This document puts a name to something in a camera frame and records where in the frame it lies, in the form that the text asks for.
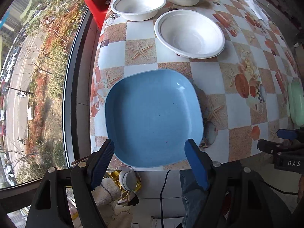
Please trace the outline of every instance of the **window frame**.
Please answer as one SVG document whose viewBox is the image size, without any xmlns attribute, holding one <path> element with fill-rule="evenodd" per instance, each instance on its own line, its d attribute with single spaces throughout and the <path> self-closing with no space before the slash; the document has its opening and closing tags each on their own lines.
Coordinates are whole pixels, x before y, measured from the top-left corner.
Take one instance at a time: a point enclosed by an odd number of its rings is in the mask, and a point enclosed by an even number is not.
<svg viewBox="0 0 304 228">
<path fill-rule="evenodd" d="M 3 17 L 13 1 L 14 0 L 0 0 L 0 18 Z M 79 159 L 76 126 L 77 83 L 83 47 L 92 19 L 93 16 L 87 9 L 78 28 L 67 62 L 67 70 L 63 89 L 64 105 L 62 108 L 62 132 L 63 145 L 68 165 L 70 165 L 72 161 Z M 33 197 L 37 188 L 39 187 L 41 180 L 42 177 L 27 183 L 0 189 L 0 220 L 4 221 L 4 227 L 11 228 L 16 226 L 10 221 L 10 218 L 7 215 L 3 215 L 3 212 L 7 214 L 29 206 L 33 200 Z"/>
</svg>

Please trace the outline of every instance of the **green plate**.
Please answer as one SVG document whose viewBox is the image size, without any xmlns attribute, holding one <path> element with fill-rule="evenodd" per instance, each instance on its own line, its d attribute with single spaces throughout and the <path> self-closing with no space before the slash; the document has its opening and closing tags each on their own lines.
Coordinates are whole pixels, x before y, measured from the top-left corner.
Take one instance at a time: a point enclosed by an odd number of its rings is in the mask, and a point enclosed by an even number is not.
<svg viewBox="0 0 304 228">
<path fill-rule="evenodd" d="M 292 121 L 297 126 L 304 124 L 304 97 L 299 82 L 292 81 L 288 86 L 289 109 Z"/>
</svg>

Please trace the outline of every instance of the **screw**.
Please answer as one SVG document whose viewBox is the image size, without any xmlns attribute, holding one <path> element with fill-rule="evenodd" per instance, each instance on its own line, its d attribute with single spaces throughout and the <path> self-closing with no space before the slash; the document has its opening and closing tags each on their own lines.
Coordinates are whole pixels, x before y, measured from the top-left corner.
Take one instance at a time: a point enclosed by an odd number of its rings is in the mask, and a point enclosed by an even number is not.
<svg viewBox="0 0 304 228">
<path fill-rule="evenodd" d="M 80 162 L 80 163 L 78 164 L 78 166 L 79 166 L 80 168 L 83 168 L 83 167 L 85 167 L 86 165 L 87 165 L 86 162 Z"/>
<path fill-rule="evenodd" d="M 221 166 L 221 163 L 220 163 L 219 161 L 213 161 L 213 162 L 212 162 L 212 165 L 213 165 L 214 167 L 220 167 L 220 166 Z"/>
<path fill-rule="evenodd" d="M 47 170 L 49 173 L 52 173 L 52 172 L 54 172 L 55 171 L 55 167 L 50 167 L 48 170 Z"/>
<path fill-rule="evenodd" d="M 245 173 L 250 173 L 251 169 L 249 167 L 244 167 L 244 171 L 245 171 Z"/>
</svg>

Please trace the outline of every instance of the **white napkin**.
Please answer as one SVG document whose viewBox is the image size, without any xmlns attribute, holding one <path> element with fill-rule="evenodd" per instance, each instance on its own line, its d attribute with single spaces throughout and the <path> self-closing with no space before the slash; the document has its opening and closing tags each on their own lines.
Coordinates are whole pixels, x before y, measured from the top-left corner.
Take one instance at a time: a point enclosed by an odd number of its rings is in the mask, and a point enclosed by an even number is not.
<svg viewBox="0 0 304 228">
<path fill-rule="evenodd" d="M 268 24 L 268 17 L 264 14 L 264 12 L 262 11 L 262 9 L 256 3 L 254 3 L 253 0 L 244 0 L 244 1 L 253 10 L 253 12 L 255 13 L 255 15 L 260 20 L 263 20 L 265 22 L 265 26 L 267 27 L 268 30 L 270 30 L 270 27 L 269 27 L 269 24 Z"/>
</svg>

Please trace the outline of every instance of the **person's leg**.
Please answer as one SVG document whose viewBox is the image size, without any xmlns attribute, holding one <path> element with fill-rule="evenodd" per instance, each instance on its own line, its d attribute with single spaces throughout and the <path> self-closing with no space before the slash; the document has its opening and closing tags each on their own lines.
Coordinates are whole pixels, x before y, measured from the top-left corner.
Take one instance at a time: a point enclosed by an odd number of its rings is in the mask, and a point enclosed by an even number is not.
<svg viewBox="0 0 304 228">
<path fill-rule="evenodd" d="M 208 191 L 204 191 L 197 184 L 192 170 L 180 170 L 179 174 L 182 189 L 181 197 L 186 210 L 182 226 L 183 228 L 192 228 L 199 212 L 206 203 Z"/>
</svg>

